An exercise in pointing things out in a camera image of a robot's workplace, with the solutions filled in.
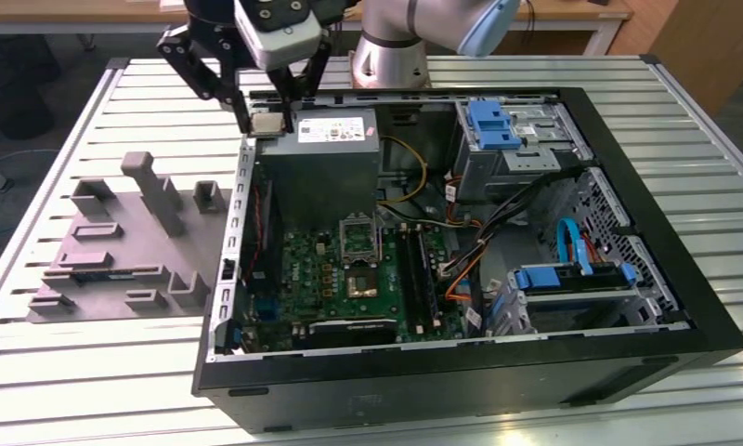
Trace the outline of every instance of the motherboard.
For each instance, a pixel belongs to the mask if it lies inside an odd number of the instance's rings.
[[[261,351],[366,344],[357,336],[462,338],[459,307],[438,298],[437,266],[449,256],[441,229],[365,223],[352,216],[336,230],[286,232],[277,298],[254,299]]]

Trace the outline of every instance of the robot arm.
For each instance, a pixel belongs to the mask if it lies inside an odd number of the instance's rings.
[[[310,97],[330,56],[324,27],[341,21],[358,0],[185,0],[188,25],[168,30],[157,49],[202,99],[216,98],[237,116],[242,133],[258,132],[238,90],[238,72],[262,69],[282,102],[282,127],[293,132],[292,104]],[[200,53],[217,58],[220,75]],[[289,65],[308,59],[294,76]]]
[[[364,88],[416,88],[429,81],[424,41],[462,56],[489,56],[521,0],[366,0],[353,79]]]
[[[330,55],[328,25],[360,0],[185,0],[188,25],[168,30],[162,56],[202,99],[234,112],[242,133],[280,133],[254,125],[238,72],[261,69],[281,97],[282,130],[293,132],[292,106],[314,95]],[[366,0],[353,76],[362,87],[420,87],[428,81],[426,39],[459,54],[486,56],[505,36],[519,0]],[[217,75],[198,52],[214,56]],[[308,59],[294,76],[289,68]]]

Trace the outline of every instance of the slotted metal table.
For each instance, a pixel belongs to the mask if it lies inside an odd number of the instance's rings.
[[[661,65],[639,58],[430,59],[436,86],[581,86],[743,330],[743,156]],[[262,73],[245,91],[269,89]],[[350,86],[337,58],[325,88]],[[114,60],[0,259],[0,444],[743,443],[743,352],[611,406],[253,438],[190,396],[201,318],[33,325],[26,304],[58,251],[84,177],[116,191],[126,151],[149,151],[177,188],[230,187],[238,128],[162,60]]]

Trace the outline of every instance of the black plastic frame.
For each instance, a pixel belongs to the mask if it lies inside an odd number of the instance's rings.
[[[638,234],[651,253],[667,285],[681,301],[693,329],[643,334],[619,334],[585,338],[557,338],[502,344],[473,344],[461,348],[381,350],[364,354],[302,357],[290,355],[273,360],[205,362],[209,314],[204,320],[193,393],[212,390],[260,392],[266,386],[317,381],[349,380],[406,374],[434,374],[485,368],[538,366],[561,362],[625,360],[649,367],[631,379],[601,383],[606,395],[591,392],[577,403],[595,403],[623,398],[650,382],[675,373],[686,365],[707,365],[743,349],[743,334],[682,245],[681,238],[641,180],[629,158],[581,88],[463,88],[418,90],[324,90],[320,97],[344,103],[349,95],[365,98],[397,93],[412,96],[557,95],[593,149],[599,166],[619,197]],[[270,98],[274,93],[254,93],[252,98]],[[678,362],[663,369],[654,364]]]

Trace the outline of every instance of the power supply label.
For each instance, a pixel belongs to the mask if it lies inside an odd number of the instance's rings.
[[[297,142],[364,141],[362,118],[304,119],[297,126]]]

